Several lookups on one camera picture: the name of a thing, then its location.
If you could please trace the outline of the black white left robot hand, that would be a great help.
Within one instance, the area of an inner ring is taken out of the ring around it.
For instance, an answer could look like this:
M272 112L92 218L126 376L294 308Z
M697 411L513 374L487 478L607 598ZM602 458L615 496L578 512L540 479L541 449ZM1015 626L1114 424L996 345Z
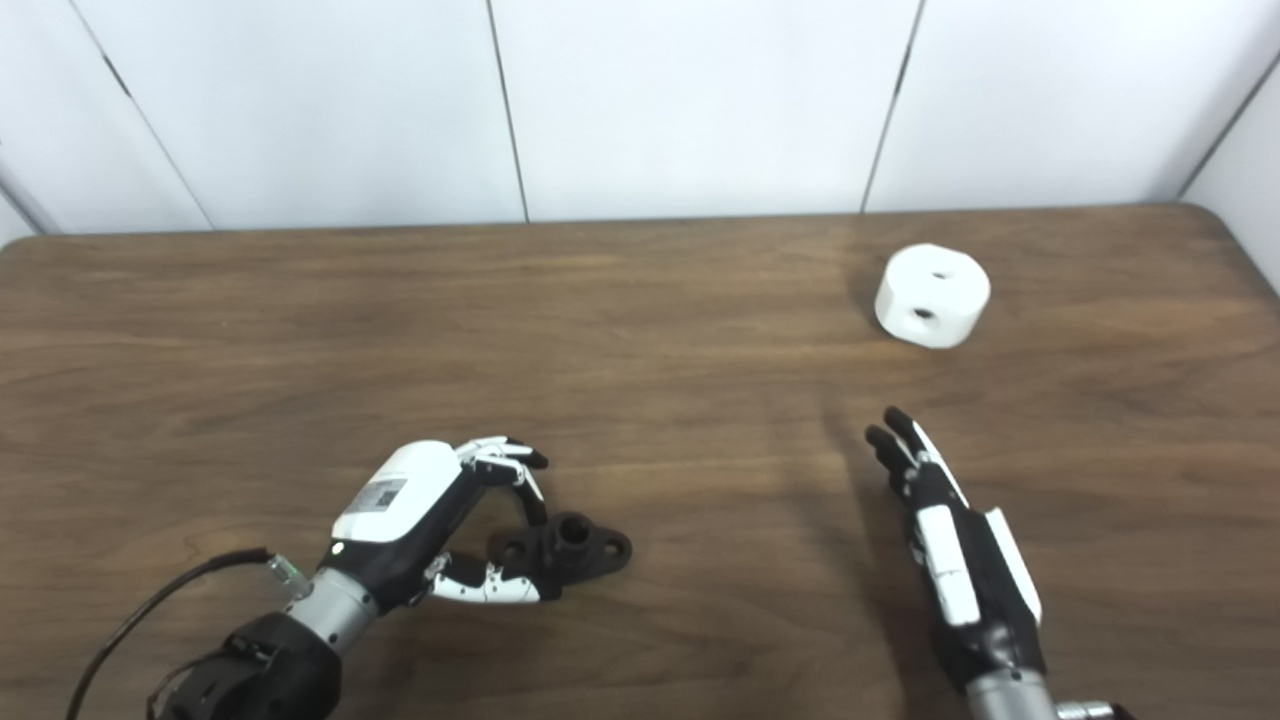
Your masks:
M445 544L489 489L509 489L530 528L548 523L534 470L549 461L508 436L458 447L436 439L399 447L332 528L320 562L364 589L380 615L439 597L466 603L545 603L562 589L545 580L453 553Z

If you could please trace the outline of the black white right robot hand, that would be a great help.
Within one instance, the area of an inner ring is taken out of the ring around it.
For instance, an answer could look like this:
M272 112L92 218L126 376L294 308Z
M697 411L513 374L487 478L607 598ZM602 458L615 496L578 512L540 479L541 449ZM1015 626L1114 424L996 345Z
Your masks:
M888 406L865 439L902 509L931 643L952 687L964 693L993 673L1044 676L1043 607L1004 512L970 505L936 443L902 409Z

